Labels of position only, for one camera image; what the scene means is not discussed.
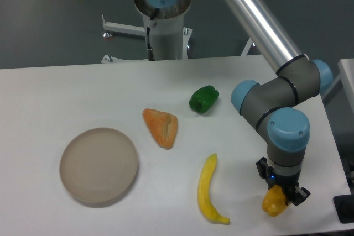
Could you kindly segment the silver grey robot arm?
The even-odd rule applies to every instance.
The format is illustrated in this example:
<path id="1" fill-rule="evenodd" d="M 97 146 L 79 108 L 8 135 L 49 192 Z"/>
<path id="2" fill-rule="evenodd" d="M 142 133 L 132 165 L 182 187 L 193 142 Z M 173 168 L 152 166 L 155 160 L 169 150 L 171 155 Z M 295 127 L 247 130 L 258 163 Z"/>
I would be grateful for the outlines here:
<path id="1" fill-rule="evenodd" d="M 224 0 L 261 54 L 276 78 L 260 85 L 241 82 L 231 94 L 237 112 L 267 143 L 267 157 L 257 169 L 269 188 L 279 186 L 286 203 L 299 205 L 309 191 L 298 179 L 309 141 L 309 120 L 296 105 L 315 97 L 332 83 L 332 72 L 321 60 L 309 60 L 287 36 L 262 0 Z M 135 0 L 145 15 L 144 37 L 150 61 L 181 59 L 182 27 L 166 25 L 180 17 L 191 0 Z"/>

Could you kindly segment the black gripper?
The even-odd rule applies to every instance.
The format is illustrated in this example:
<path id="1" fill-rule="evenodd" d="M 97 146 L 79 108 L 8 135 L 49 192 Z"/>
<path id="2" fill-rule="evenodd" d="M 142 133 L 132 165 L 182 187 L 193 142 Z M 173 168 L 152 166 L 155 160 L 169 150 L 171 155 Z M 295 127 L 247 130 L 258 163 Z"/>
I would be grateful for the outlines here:
<path id="1" fill-rule="evenodd" d="M 298 206 L 310 196 L 309 190 L 299 187 L 300 169 L 297 166 L 268 165 L 267 159 L 262 157 L 257 161 L 256 167 L 260 177 L 268 184 L 269 189 L 274 185 L 280 186 L 285 195 L 285 204 L 287 206 L 290 204 Z"/>

